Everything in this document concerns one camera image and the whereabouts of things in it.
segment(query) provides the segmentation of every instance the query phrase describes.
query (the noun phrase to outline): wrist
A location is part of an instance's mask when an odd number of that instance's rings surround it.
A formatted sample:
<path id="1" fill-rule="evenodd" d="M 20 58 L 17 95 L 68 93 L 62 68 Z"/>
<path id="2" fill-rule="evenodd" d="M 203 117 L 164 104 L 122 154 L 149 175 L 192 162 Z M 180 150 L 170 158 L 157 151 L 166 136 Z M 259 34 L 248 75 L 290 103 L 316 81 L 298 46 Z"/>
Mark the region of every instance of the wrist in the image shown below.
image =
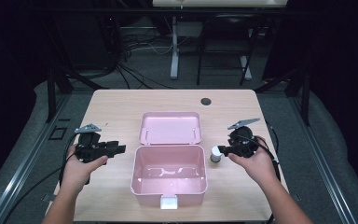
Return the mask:
<path id="1" fill-rule="evenodd" d="M 66 186 L 64 184 L 61 185 L 60 191 L 58 192 L 58 194 L 65 195 L 67 198 L 76 198 L 79 193 L 80 190 L 72 188 L 71 186 Z"/>
<path id="2" fill-rule="evenodd" d="M 275 188 L 277 185 L 281 185 L 281 182 L 276 176 L 269 176 L 257 182 L 258 186 L 262 189 Z"/>

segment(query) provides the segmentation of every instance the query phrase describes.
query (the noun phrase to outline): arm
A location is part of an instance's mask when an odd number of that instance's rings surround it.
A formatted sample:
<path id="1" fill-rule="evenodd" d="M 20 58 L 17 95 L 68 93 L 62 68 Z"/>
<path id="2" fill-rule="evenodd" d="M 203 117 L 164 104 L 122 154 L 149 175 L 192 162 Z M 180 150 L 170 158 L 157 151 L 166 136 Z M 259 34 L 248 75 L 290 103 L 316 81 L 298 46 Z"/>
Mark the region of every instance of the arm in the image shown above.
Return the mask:
<path id="1" fill-rule="evenodd" d="M 71 156 L 74 152 L 75 146 L 71 146 L 68 156 Z M 105 164 L 107 159 L 107 156 L 102 156 L 95 161 L 83 163 L 75 155 L 69 158 L 65 165 L 60 191 L 49 208 L 43 224 L 73 223 L 77 195 L 83 189 L 90 174 Z"/>
<path id="2" fill-rule="evenodd" d="M 276 177 L 271 158 L 264 149 L 258 148 L 251 158 L 232 153 L 228 157 L 242 166 L 263 190 L 277 223 L 312 223 Z"/>

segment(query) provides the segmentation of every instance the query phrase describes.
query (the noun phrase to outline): box latch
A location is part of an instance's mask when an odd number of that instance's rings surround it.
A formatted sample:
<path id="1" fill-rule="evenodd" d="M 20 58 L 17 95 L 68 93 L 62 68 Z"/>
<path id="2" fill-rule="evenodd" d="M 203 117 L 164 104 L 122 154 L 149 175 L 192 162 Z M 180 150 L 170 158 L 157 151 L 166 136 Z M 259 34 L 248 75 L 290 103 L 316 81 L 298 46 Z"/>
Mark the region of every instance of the box latch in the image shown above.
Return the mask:
<path id="1" fill-rule="evenodd" d="M 161 209 L 178 209 L 178 198 L 176 195 L 161 195 L 159 207 Z"/>

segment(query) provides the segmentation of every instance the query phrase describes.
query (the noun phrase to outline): finger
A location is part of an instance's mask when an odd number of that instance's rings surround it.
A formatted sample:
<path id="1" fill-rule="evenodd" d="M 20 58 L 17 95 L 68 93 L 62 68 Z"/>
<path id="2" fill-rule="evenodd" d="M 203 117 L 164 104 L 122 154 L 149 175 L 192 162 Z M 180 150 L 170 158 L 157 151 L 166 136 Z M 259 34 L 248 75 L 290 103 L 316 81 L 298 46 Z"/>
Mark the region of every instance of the finger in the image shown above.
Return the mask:
<path id="1" fill-rule="evenodd" d="M 235 155 L 234 153 L 228 153 L 228 157 L 240 166 L 245 165 L 243 157 L 239 157 L 239 156 Z"/>
<path id="2" fill-rule="evenodd" d="M 266 141 L 266 139 L 264 138 L 264 137 L 262 137 L 262 136 L 260 136 L 260 135 L 255 135 L 255 137 L 257 138 L 257 141 L 259 142 L 259 141 Z"/>
<path id="3" fill-rule="evenodd" d="M 100 158 L 98 158 L 95 161 L 91 161 L 89 163 L 86 163 L 88 166 L 88 169 L 90 172 L 95 171 L 96 169 L 98 169 L 100 166 L 104 165 L 107 162 L 108 157 L 107 156 L 101 156 Z"/>
<path id="4" fill-rule="evenodd" d="M 77 144 L 71 145 L 68 148 L 68 154 L 66 155 L 66 159 L 71 159 L 71 158 L 75 158 L 76 156 L 74 155 L 74 153 L 76 152 L 76 146 Z"/>

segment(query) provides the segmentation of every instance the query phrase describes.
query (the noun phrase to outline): human hand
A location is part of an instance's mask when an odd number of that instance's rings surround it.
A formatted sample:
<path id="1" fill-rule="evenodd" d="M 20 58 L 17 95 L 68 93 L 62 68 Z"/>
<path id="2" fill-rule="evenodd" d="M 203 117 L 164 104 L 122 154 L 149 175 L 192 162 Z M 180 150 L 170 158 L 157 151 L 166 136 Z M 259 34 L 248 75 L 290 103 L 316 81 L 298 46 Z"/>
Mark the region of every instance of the human hand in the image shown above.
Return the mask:
<path id="1" fill-rule="evenodd" d="M 260 140 L 260 137 L 257 137 L 257 142 L 265 146 L 264 141 Z M 271 157 L 261 147 L 259 147 L 255 151 L 255 154 L 250 158 L 240 157 L 233 153 L 229 153 L 228 157 L 238 165 L 242 166 L 246 173 L 248 173 L 258 185 L 277 179 L 271 162 Z"/>
<path id="2" fill-rule="evenodd" d="M 89 180 L 91 173 L 104 165 L 107 162 L 108 157 L 102 156 L 95 161 L 83 163 L 76 155 L 73 155 L 75 151 L 76 145 L 71 146 L 68 150 L 67 162 L 63 172 L 60 190 L 66 190 L 69 193 L 77 195 L 83 189 L 87 180 Z"/>

